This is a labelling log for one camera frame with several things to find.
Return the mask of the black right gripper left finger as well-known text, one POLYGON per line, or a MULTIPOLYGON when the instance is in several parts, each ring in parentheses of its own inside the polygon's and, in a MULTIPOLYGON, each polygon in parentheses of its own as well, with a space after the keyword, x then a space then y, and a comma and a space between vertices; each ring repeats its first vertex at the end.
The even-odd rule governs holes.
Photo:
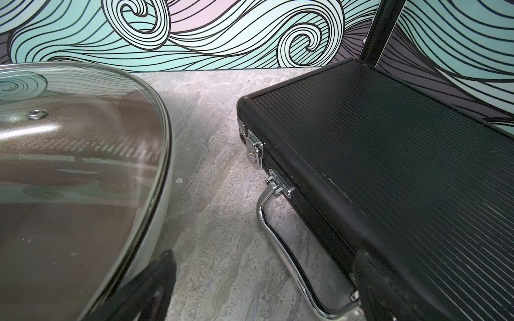
POLYGON ((85 320, 165 320, 176 282, 172 250, 164 251, 85 320))

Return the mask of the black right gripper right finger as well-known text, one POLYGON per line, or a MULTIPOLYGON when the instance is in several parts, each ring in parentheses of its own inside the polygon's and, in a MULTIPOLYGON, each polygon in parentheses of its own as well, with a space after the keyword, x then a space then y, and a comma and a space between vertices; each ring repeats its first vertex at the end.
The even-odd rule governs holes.
POLYGON ((450 320, 366 251, 352 265, 367 320, 450 320))

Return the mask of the glass pot lid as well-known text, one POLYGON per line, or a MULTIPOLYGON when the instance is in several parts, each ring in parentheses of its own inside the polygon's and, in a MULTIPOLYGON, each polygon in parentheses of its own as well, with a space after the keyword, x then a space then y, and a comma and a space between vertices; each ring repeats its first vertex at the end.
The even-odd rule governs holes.
POLYGON ((172 135, 162 98, 127 72, 1 67, 2 320, 85 320, 123 287, 172 135))

